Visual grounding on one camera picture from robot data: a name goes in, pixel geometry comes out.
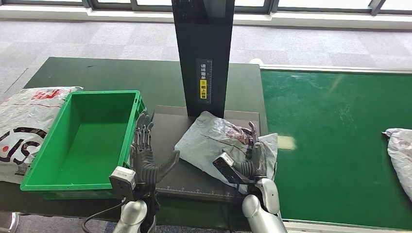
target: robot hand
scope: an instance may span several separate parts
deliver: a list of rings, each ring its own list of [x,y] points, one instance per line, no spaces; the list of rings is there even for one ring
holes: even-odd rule
[[[153,125],[147,112],[143,111],[137,119],[130,148],[131,170],[117,167],[110,177],[115,194],[129,200],[122,208],[114,233],[151,233],[155,229],[156,212],[160,208],[155,185],[177,164],[180,151],[173,151],[166,163],[154,165]]]
[[[150,117],[143,111],[136,123],[136,130],[131,145],[130,166],[136,172],[136,182],[146,184],[159,183],[179,161],[180,151],[174,150],[166,163],[154,165],[152,152],[152,127]]]
[[[213,164],[230,183],[249,185],[242,211],[253,233],[287,233],[280,216],[276,184],[266,177],[265,147],[258,141],[253,123],[249,122],[249,125],[252,130],[242,130],[252,138],[250,156],[246,156],[245,161],[236,162],[223,152]]]

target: gray carpet floor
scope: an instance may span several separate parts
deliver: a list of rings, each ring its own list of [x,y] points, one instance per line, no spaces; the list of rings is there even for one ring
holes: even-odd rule
[[[178,61],[173,24],[0,19],[0,102],[50,56]],[[230,62],[412,68],[412,33],[235,26]],[[93,220],[93,232],[113,224]],[[18,233],[79,233],[81,219],[21,216]],[[161,226],[157,232],[221,232]]]

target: package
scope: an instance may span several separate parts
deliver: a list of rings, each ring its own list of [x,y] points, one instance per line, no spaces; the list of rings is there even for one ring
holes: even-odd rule
[[[412,130],[387,129],[388,154],[399,182],[412,201]]]
[[[0,104],[0,181],[21,183],[67,95],[82,89],[22,89]]]
[[[180,158],[223,183],[236,187],[235,184],[227,181],[212,162],[222,153],[222,150],[226,151],[235,161],[244,161],[248,147],[246,138],[247,135],[240,127],[205,111],[200,114],[174,148],[180,150]],[[258,139],[266,147],[267,177],[273,179],[277,156],[277,134],[262,136]],[[240,185],[239,191],[246,194],[247,186]]]

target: cable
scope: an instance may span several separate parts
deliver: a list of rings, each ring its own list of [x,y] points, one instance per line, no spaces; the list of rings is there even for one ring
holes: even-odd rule
[[[232,209],[233,209],[233,206],[234,206],[234,204],[235,204],[236,198],[238,197],[239,187],[240,187],[240,184],[237,183],[237,184],[236,184],[236,193],[235,193],[235,195],[233,196],[233,199],[232,199],[232,201],[231,201],[231,203],[230,203],[229,210],[228,210],[228,212],[227,212],[227,226],[228,226],[228,228],[229,228],[229,232],[230,232],[230,233],[233,232],[232,227],[230,226],[230,213],[232,212]]]
[[[122,205],[124,205],[124,204],[126,204],[126,203],[127,203],[127,201],[126,201],[126,198],[125,198],[124,201],[122,201],[120,204],[115,205],[115,206],[113,206],[113,207],[111,207],[111,208],[108,208],[108,209],[106,209],[106,210],[100,211],[100,212],[98,212],[98,213],[95,213],[95,214],[87,217],[87,218],[83,221],[83,224],[82,224],[82,229],[83,229],[83,231],[86,232],[86,233],[93,233],[93,232],[91,232],[91,231],[86,227],[86,223],[87,223],[88,221],[90,221],[91,219],[93,219],[93,218],[95,218],[95,217],[97,217],[97,216],[99,216],[99,215],[101,215],[101,214],[103,214],[103,213],[105,213],[105,212],[107,212],[107,211],[111,211],[111,210],[114,210],[114,209],[116,209],[116,208],[119,208],[119,207],[121,207]]]

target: black stand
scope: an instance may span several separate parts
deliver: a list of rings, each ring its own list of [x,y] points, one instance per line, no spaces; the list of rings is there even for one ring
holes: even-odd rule
[[[223,118],[235,0],[172,0],[188,116]]]

